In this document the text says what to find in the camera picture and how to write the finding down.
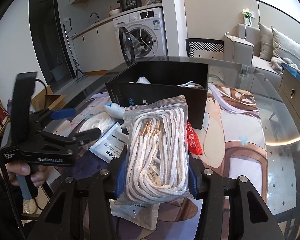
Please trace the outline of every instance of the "human hand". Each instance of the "human hand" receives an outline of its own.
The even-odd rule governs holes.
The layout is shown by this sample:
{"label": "human hand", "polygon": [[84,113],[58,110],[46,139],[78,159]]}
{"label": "human hand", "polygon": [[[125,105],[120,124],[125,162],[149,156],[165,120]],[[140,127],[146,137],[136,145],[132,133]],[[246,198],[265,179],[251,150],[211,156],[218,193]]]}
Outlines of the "human hand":
{"label": "human hand", "polygon": [[207,99],[206,103],[206,109],[205,112],[208,113],[209,115],[220,115],[221,114],[221,108],[218,103],[218,100],[213,100],[211,98]]}
{"label": "human hand", "polygon": [[[6,164],[6,168],[9,175],[10,183],[14,186],[19,186],[17,175],[24,175],[27,176],[30,174],[30,166],[23,162],[23,161],[14,161],[11,163]],[[45,174],[47,166],[38,166],[37,172],[31,175],[31,181],[33,182],[34,186],[39,187],[41,186],[45,181]]]}

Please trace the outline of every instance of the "beige pillow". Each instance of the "beige pillow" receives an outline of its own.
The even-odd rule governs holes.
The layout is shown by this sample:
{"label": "beige pillow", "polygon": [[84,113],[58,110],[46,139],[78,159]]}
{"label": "beige pillow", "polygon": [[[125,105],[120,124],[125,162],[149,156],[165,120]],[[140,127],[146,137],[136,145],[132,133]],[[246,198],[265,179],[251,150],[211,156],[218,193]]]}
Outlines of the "beige pillow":
{"label": "beige pillow", "polygon": [[273,56],[289,58],[300,69],[300,44],[277,31],[272,26],[271,28],[273,33]]}
{"label": "beige pillow", "polygon": [[273,34],[272,29],[259,24],[260,34],[261,34],[261,50],[260,58],[266,61],[270,61],[273,57]]}

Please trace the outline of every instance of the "open black box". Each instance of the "open black box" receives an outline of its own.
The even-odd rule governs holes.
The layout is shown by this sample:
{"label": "open black box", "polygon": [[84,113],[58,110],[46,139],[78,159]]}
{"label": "open black box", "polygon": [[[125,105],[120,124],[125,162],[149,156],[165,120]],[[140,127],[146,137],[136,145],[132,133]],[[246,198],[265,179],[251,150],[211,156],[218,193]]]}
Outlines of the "open black box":
{"label": "open black box", "polygon": [[[202,129],[208,92],[209,65],[182,61],[137,61],[106,83],[112,102],[120,106],[151,104],[161,99],[184,95],[188,104],[188,121]],[[136,84],[139,77],[151,84]],[[204,89],[178,87],[189,81]]]}

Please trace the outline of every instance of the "cardboard box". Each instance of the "cardboard box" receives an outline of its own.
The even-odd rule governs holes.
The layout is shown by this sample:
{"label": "cardboard box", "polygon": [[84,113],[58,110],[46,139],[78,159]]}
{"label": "cardboard box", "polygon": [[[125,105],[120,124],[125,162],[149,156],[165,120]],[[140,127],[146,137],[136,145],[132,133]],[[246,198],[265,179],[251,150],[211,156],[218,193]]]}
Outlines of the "cardboard box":
{"label": "cardboard box", "polygon": [[[64,98],[66,95],[54,95],[50,86],[47,86],[47,108],[50,110],[59,110],[62,109],[66,102]],[[33,105],[36,111],[44,109],[44,102],[46,98],[46,90],[43,89],[39,94],[37,94],[32,100],[31,104]]]}
{"label": "cardboard box", "polygon": [[[202,129],[208,92],[209,65],[194,62],[137,61],[106,83],[111,101],[120,106],[151,104],[161,99],[185,96],[188,104],[188,121],[193,128]],[[139,77],[151,84],[136,84]],[[189,81],[203,89],[178,87]]]}

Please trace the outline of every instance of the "metal screw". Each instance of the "metal screw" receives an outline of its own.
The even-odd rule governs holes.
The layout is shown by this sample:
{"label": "metal screw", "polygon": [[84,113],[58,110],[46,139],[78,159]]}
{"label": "metal screw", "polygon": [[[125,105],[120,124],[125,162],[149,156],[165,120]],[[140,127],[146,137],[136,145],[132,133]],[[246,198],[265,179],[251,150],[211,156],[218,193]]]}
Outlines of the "metal screw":
{"label": "metal screw", "polygon": [[73,177],[67,177],[67,178],[65,179],[65,182],[66,182],[66,183],[71,183],[71,182],[73,182]]}
{"label": "metal screw", "polygon": [[107,175],[109,173],[109,171],[107,170],[107,169],[102,169],[101,171],[100,171],[100,174],[101,175]]}
{"label": "metal screw", "polygon": [[248,178],[247,178],[246,176],[240,176],[240,177],[239,177],[239,180],[240,180],[241,182],[247,182],[247,181],[248,181]]}
{"label": "metal screw", "polygon": [[205,169],[203,172],[207,175],[212,175],[213,174],[213,170],[211,170],[211,169]]}

